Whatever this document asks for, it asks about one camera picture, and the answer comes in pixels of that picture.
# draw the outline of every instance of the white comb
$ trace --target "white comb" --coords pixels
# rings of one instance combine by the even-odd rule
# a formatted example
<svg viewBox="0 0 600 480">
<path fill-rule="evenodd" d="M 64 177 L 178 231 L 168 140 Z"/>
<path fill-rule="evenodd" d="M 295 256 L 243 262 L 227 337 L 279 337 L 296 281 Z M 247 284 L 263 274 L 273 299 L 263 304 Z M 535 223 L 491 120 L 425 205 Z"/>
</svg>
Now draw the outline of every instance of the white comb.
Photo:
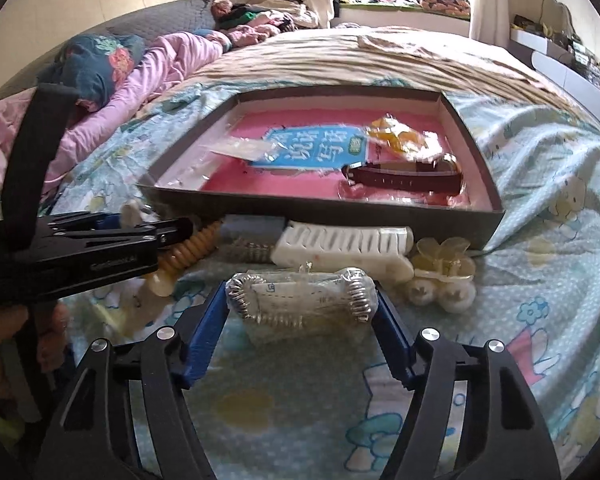
<svg viewBox="0 0 600 480">
<path fill-rule="evenodd" d="M 408 282 L 413 266 L 404 256 L 413 247 L 413 232 L 408 227 L 332 227 L 289 222 L 271 253 L 280 267 L 301 267 L 336 272 L 357 267 L 375 280 Z"/>
</svg>

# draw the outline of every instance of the black strap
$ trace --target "black strap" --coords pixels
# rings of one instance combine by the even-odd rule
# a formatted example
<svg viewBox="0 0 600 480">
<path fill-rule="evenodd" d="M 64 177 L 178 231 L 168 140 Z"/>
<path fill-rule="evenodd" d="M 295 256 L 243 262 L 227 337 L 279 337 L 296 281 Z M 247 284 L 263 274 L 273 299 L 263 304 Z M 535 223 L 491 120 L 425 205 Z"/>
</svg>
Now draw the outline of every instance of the black strap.
<svg viewBox="0 0 600 480">
<path fill-rule="evenodd" d="M 0 241 L 19 251 L 31 244 L 46 170 L 56 157 L 74 110 L 78 92 L 60 85 L 40 84 L 13 143 L 2 184 Z"/>
</svg>

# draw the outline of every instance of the blue gripper pad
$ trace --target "blue gripper pad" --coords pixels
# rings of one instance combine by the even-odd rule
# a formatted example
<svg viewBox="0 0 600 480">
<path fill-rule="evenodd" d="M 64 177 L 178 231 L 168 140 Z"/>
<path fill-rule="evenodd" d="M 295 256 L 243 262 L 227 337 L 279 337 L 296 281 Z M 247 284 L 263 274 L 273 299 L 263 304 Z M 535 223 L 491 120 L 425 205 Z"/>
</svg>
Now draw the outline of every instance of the blue gripper pad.
<svg viewBox="0 0 600 480">
<path fill-rule="evenodd" d="M 105 216 L 102 220 L 96 222 L 96 229 L 120 229 L 120 214 L 111 213 Z"/>
<path fill-rule="evenodd" d="M 189 386 L 193 386 L 195 381 L 205 375 L 228 315 L 229 307 L 223 283 L 209 302 L 189 342 L 189 355 L 183 374 L 184 381 Z"/>
<path fill-rule="evenodd" d="M 378 311 L 371 320 L 371 326 L 392 377 L 405 388 L 412 389 L 415 375 L 411 367 L 415 362 L 415 350 L 395 307 L 379 290 Z"/>
</svg>

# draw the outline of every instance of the pink blanket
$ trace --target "pink blanket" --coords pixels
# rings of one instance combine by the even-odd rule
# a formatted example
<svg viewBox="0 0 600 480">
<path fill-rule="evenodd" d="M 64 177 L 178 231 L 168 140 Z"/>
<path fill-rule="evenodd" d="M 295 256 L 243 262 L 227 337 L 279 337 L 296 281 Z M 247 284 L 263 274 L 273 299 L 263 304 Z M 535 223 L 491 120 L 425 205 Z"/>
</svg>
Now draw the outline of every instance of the pink blanket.
<svg viewBox="0 0 600 480">
<path fill-rule="evenodd" d="M 65 132 L 56 158 L 46 173 L 43 193 L 58 186 L 65 174 L 109 139 L 142 104 L 181 83 L 221 55 L 219 44 L 188 32 L 157 38 L 111 101 Z M 33 92 L 34 89 L 28 89 L 0 101 L 0 190 L 13 139 Z"/>
</svg>

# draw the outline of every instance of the human hand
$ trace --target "human hand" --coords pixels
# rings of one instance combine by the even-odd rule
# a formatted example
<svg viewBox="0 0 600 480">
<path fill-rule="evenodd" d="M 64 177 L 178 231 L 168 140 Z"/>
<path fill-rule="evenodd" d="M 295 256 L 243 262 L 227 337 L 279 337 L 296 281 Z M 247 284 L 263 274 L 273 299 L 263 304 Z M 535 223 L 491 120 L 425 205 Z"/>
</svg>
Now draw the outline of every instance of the human hand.
<svg viewBox="0 0 600 480">
<path fill-rule="evenodd" d="M 0 307 L 0 343 L 13 337 L 22 328 L 28 317 L 29 313 L 25 306 Z M 40 334 L 36 357 L 44 373 L 59 368 L 64 361 L 67 322 L 67 308 L 64 304 L 58 303 L 47 320 L 36 323 Z M 10 386 L 4 377 L 0 360 L 0 399 L 10 399 L 11 397 Z"/>
</svg>

